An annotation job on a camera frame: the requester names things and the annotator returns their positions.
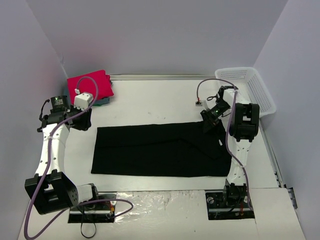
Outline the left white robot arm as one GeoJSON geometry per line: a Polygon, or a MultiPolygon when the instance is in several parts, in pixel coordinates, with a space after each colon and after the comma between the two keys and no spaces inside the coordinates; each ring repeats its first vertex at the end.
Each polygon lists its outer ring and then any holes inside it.
{"type": "Polygon", "coordinates": [[[89,209],[97,208],[101,197],[93,183],[76,186],[65,174],[64,159],[71,129],[87,131],[91,127],[91,106],[94,96],[84,92],[69,104],[65,95],[48,100],[49,114],[40,115],[43,143],[39,165],[34,177],[25,181],[24,188],[33,200],[32,205],[41,215],[75,208],[83,203],[89,209]]]}

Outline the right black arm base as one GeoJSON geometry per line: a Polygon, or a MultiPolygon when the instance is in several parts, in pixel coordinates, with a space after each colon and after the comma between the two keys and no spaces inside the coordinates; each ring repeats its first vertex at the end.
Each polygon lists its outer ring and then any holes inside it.
{"type": "Polygon", "coordinates": [[[210,221],[254,219],[247,196],[224,199],[222,191],[206,191],[207,216],[210,221]]]}

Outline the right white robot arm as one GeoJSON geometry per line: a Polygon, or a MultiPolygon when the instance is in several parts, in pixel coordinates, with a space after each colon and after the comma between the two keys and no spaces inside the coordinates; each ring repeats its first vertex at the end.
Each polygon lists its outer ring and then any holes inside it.
{"type": "Polygon", "coordinates": [[[260,106],[246,100],[232,86],[221,86],[215,98],[215,106],[200,114],[204,121],[203,131],[208,132],[230,110],[225,147],[231,156],[231,165],[221,199],[226,206],[232,207],[249,195],[245,167],[251,144],[259,132],[260,106]]]}

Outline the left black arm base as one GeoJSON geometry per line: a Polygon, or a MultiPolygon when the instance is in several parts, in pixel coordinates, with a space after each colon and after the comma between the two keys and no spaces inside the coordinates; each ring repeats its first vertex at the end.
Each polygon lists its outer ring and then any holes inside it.
{"type": "Polygon", "coordinates": [[[117,202],[104,201],[74,207],[69,210],[68,224],[113,223],[117,202]]]}

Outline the black t shirt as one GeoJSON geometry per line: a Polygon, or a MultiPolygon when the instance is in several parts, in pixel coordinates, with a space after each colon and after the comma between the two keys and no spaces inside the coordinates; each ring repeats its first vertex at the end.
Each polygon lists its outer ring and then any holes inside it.
{"type": "Polygon", "coordinates": [[[91,173],[143,177],[226,177],[231,156],[221,122],[97,129],[91,173]]]}

